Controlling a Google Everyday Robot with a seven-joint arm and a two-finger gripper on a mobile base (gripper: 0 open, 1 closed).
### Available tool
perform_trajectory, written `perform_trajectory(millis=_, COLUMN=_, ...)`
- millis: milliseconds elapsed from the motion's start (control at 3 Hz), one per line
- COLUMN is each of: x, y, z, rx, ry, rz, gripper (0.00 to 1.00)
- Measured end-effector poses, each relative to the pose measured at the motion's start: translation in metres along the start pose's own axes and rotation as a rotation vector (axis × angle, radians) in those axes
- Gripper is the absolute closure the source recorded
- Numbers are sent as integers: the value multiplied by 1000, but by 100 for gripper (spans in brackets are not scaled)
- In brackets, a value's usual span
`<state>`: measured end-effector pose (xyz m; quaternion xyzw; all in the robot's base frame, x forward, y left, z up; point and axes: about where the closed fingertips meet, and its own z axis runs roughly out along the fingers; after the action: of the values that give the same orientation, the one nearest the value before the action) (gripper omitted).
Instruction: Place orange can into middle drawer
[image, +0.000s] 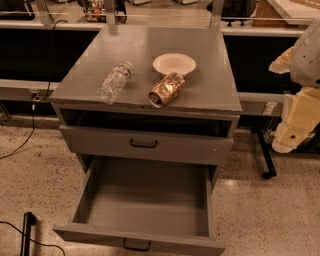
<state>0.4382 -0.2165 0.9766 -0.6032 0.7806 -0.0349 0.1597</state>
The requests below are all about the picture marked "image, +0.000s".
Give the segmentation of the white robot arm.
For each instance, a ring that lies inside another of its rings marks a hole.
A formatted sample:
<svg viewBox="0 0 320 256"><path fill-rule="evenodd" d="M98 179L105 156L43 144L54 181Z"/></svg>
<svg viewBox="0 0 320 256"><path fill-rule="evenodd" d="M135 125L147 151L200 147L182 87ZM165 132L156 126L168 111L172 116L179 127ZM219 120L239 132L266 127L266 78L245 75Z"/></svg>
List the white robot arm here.
<svg viewBox="0 0 320 256"><path fill-rule="evenodd" d="M269 66L273 73L289 73L302 86L295 95L286 94L282 121L277 126L272 148L278 153L296 149L320 123L320 24L314 22L295 44Z"/></svg>

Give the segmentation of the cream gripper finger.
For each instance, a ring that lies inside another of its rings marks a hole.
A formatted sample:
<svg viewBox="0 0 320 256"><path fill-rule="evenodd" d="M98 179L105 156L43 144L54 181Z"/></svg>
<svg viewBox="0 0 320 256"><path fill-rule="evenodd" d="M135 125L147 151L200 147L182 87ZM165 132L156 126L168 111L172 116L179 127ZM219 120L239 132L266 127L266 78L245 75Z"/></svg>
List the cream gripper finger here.
<svg viewBox="0 0 320 256"><path fill-rule="evenodd" d="M278 153L289 153L320 123L320 90L303 87L295 95L286 94L281 118L272 148Z"/></svg>
<svg viewBox="0 0 320 256"><path fill-rule="evenodd" d="M277 74L289 73L291 69L291 57L293 50L294 47L290 47L286 51L284 51L276 60L274 60L270 64L269 70Z"/></svg>

